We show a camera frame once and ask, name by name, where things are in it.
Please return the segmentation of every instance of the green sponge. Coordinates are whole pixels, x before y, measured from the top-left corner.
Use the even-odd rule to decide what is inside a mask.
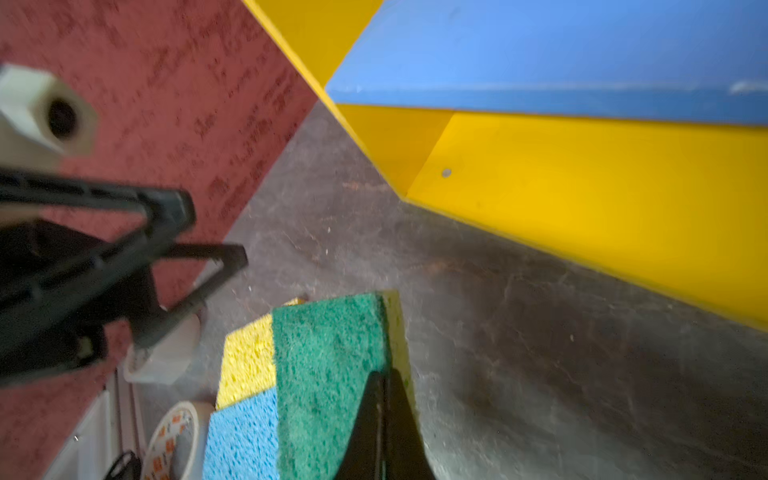
[[[397,292],[282,307],[273,318],[280,480],[330,480],[369,373],[396,367],[415,407]]]

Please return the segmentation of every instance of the masking tape roll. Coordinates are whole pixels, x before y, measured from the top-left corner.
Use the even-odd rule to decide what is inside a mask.
[[[201,402],[179,402],[168,410],[152,434],[141,466],[141,480],[171,480],[170,463],[177,439],[185,429],[192,429],[190,449],[184,473],[176,480],[200,480],[203,477],[208,421],[214,406]]]

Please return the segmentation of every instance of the white hexagonal nut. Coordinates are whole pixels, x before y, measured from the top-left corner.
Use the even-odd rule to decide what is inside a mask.
[[[46,71],[4,65],[0,113],[19,134],[60,155],[87,155],[93,149],[96,111]]]

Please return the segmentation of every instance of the yellow sponge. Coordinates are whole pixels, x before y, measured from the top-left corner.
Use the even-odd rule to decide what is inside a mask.
[[[289,305],[304,303],[295,298]],[[221,359],[221,380],[216,410],[245,400],[275,386],[275,342],[272,313],[227,335]]]

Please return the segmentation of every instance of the red wall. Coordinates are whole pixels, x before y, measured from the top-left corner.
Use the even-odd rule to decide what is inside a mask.
[[[98,111],[94,153],[65,161],[65,174],[189,190],[190,241],[224,238],[316,100],[235,0],[0,2],[0,60],[54,72]],[[48,215],[104,238],[129,228]],[[156,269],[166,301],[202,268],[181,265]],[[130,342],[124,324],[109,336],[100,366],[0,390],[0,478],[43,475]]]

